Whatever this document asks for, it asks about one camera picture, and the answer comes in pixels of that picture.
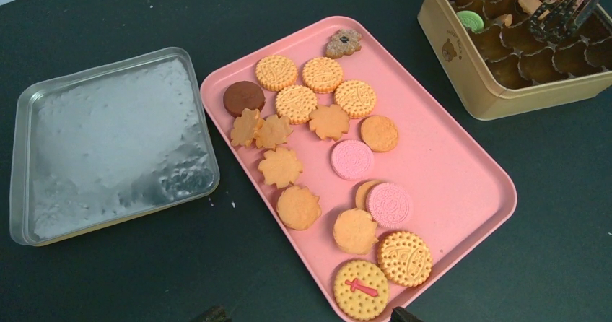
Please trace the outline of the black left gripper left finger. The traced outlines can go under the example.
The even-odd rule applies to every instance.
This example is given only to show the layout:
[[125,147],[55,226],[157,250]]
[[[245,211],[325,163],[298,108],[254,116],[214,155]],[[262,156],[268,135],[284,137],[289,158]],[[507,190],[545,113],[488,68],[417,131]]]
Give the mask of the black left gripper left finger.
[[221,305],[208,308],[203,313],[191,319],[190,322],[231,322],[232,319],[227,315],[226,310]]

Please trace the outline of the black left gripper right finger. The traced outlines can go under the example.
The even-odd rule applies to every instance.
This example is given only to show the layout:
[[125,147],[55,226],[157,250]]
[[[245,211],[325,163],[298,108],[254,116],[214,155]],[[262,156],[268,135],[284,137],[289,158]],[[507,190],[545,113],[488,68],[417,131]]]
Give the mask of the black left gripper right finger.
[[395,307],[390,316],[390,322],[423,322],[403,307]]

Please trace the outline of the metal tongs white handles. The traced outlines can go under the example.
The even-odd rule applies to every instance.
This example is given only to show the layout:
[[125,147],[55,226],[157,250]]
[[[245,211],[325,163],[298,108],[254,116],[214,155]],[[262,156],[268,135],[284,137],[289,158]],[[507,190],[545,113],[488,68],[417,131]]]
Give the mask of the metal tongs white handles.
[[599,0],[545,0],[529,19],[529,31],[541,42],[559,43],[573,35]]

